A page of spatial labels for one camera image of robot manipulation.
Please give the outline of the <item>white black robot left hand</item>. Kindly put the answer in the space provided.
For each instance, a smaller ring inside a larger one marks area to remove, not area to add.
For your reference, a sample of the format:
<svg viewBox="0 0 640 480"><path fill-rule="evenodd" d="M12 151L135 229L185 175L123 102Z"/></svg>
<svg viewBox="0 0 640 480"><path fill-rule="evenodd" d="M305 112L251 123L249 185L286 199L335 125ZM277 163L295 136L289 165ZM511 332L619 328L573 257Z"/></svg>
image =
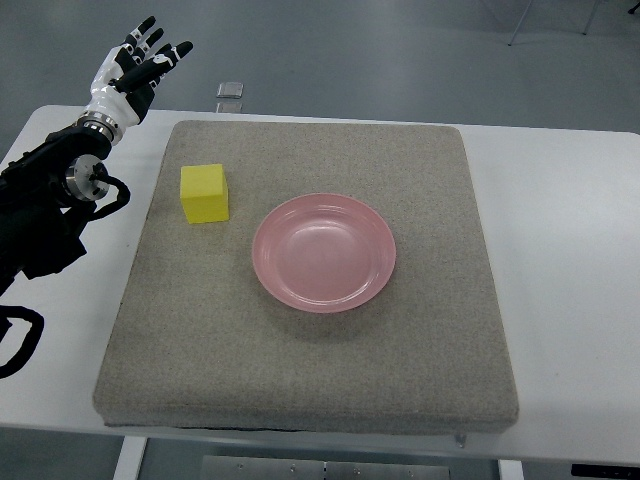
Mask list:
<svg viewBox="0 0 640 480"><path fill-rule="evenodd" d="M86 110L110 118L120 132L144 120L161 80L193 50L190 41L158 46L164 30L155 24L148 17L113 47L90 85Z"/></svg>

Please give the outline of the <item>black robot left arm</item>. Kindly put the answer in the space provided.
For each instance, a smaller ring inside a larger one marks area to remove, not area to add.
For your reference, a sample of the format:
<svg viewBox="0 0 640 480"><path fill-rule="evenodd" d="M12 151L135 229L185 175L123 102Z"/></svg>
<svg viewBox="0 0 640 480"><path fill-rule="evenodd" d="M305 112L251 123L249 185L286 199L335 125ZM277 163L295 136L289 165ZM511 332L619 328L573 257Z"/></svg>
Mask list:
<svg viewBox="0 0 640 480"><path fill-rule="evenodd" d="M80 236L131 198L103 161L122 138L105 114L85 112L1 172L1 291L16 276L57 274L86 254Z"/></svg>

